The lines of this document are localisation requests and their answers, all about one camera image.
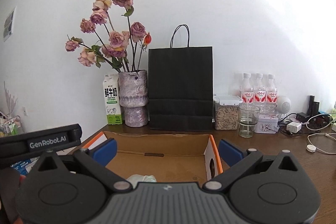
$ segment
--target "brown desk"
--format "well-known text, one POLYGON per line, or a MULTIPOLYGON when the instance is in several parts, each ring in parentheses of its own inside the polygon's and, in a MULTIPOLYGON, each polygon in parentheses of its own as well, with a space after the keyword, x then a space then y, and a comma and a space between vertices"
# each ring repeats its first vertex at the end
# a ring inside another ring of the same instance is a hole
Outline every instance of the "brown desk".
MULTIPOLYGON (((100 131, 130 134, 207 134, 206 132, 151 130, 148 126, 130 128, 126 125, 106 125, 97 133, 100 131)), ((213 130, 211 134, 217 145, 221 139, 227 139, 243 149, 256 148, 265 155, 276 155, 283 149, 290 150, 305 168, 321 195, 321 206, 314 224, 336 224, 336 155, 325 155, 319 152, 310 153, 306 151, 307 135, 287 137, 281 133, 254 134, 252 138, 246 139, 238 136, 236 131, 213 130)), ((92 139, 93 136, 88 138, 82 145, 92 139)), ((324 136, 313 137, 312 142, 325 151, 336 151, 336 142, 324 136)), ((224 170, 228 168, 224 162, 222 162, 222 165, 224 170)))

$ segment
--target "purple textured vase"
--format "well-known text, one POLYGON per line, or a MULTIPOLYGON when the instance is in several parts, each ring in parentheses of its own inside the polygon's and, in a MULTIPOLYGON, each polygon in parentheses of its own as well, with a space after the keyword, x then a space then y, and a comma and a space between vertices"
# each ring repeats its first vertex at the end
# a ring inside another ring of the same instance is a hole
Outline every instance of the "purple textured vase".
POLYGON ((119 73, 120 105, 124 107, 125 124, 142 127, 148 123, 147 71, 119 73))

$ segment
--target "blue gripper pad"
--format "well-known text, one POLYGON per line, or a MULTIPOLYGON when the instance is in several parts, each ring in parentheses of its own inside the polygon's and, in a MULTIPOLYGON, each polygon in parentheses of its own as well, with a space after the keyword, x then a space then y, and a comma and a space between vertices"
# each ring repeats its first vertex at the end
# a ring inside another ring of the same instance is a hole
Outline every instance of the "blue gripper pad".
POLYGON ((98 163, 106 166, 117 154, 117 141, 107 139, 100 145, 90 150, 90 156, 98 163))
POLYGON ((235 165, 238 161, 247 156, 247 152, 241 150, 237 146, 226 140, 221 140, 218 145, 219 156, 226 162, 228 166, 235 165))

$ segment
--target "bottle label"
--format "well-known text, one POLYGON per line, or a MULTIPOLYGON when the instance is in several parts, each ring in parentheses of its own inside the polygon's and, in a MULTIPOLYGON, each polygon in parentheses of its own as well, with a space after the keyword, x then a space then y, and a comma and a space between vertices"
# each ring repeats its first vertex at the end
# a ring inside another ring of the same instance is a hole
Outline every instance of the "bottle label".
POLYGON ((244 103, 253 103, 254 92, 251 91, 243 91, 242 99, 244 103))
POLYGON ((266 100, 266 91, 259 90, 254 94, 254 101, 255 102, 264 102, 266 100))
POLYGON ((278 98, 277 91, 270 91, 267 93, 267 101, 270 103, 276 103, 278 98))

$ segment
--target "water bottle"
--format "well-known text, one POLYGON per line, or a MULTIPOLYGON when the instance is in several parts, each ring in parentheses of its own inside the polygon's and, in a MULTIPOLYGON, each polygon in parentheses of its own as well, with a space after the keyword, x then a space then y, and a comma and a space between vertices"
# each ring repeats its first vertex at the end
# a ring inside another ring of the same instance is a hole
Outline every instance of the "water bottle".
POLYGON ((243 99, 243 104, 252 104, 254 98, 254 88, 251 84, 251 74, 244 73, 244 79, 240 86, 241 98, 243 99))
POLYGON ((277 106, 277 98, 278 98, 278 88, 274 83, 275 76, 268 75, 268 86, 267 96, 266 96, 266 105, 265 105, 265 113, 274 114, 275 108, 277 106))
POLYGON ((257 73, 257 83, 254 87, 254 105, 260 108, 260 113, 265 112, 266 87, 263 85, 263 74, 257 73))

